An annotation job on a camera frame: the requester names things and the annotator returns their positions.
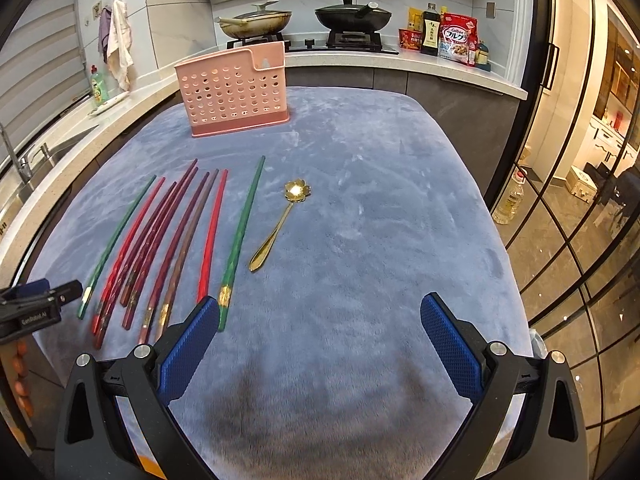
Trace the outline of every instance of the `cabinet handle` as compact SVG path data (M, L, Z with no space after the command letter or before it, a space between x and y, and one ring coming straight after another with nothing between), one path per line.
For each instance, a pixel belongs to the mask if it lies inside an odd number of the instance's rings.
M546 53L546 70L545 77L542 80L543 88L551 90L556 80L556 70L558 69L558 60L560 59L560 48L553 43L549 43L548 52Z

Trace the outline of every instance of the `screw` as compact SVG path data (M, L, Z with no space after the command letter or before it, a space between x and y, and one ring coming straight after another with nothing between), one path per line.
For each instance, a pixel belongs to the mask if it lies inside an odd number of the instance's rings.
M76 364L78 366L87 366L90 360L91 356L89 354L80 354L78 359L76 359Z
M507 347L500 342L491 343L489 350L495 355L505 355L507 353Z
M566 361L564 354L562 352L559 352L558 350L554 350L553 352L551 352L551 358L559 365Z
M138 359L144 359L149 354L151 354L151 346L149 345L136 346L136 349L133 351L133 355Z

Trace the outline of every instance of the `sink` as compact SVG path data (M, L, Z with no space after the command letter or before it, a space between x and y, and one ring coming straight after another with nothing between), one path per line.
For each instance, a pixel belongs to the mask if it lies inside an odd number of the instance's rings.
M31 169L31 178L28 183L21 184L16 189L9 200L4 203L0 210L0 240L4 237L9 225L18 216L20 209L29 197L33 194L33 191L44 180L49 172L59 163L62 158L71 151L71 149L88 134L95 130L97 126L93 126L84 132L81 132L63 142L60 142L49 150L49 156L43 158Z

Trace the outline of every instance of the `gray cabinet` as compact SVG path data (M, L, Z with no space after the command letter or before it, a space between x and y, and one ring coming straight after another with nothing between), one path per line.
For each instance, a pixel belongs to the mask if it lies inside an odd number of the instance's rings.
M436 76L357 66L286 69L287 86L373 88L406 94L435 119L484 194L494 176L519 99Z

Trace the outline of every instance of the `yellow package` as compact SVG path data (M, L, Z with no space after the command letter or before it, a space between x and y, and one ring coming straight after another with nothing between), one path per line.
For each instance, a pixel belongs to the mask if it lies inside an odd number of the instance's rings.
M414 9L409 7L409 22L407 25L408 30L416 30L422 32L422 13L424 11L420 9Z

